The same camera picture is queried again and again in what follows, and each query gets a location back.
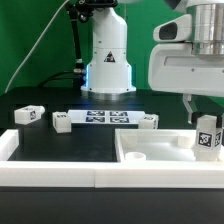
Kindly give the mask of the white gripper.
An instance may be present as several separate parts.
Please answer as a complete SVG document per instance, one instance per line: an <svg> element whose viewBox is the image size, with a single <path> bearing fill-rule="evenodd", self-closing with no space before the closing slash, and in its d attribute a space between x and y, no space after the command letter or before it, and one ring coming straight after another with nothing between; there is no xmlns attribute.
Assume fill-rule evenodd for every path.
<svg viewBox="0 0 224 224"><path fill-rule="evenodd" d="M150 55L148 82L154 91L184 94L188 123L194 124L199 112L192 95L224 97L224 56L193 55L187 43L158 44ZM217 128L223 116L217 116Z"/></svg>

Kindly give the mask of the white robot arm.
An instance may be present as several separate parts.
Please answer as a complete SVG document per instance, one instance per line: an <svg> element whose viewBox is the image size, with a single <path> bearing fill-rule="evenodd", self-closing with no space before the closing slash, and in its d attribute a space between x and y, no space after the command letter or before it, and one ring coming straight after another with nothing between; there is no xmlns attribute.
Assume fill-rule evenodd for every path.
<svg viewBox="0 0 224 224"><path fill-rule="evenodd" d="M82 16L93 19L93 57L82 88L95 97L133 92L126 60L127 24L114 8L137 0L82 0ZM181 93L188 121L201 116L194 95L224 97L224 0L164 0L182 16L157 26L148 82L155 91Z"/></svg>

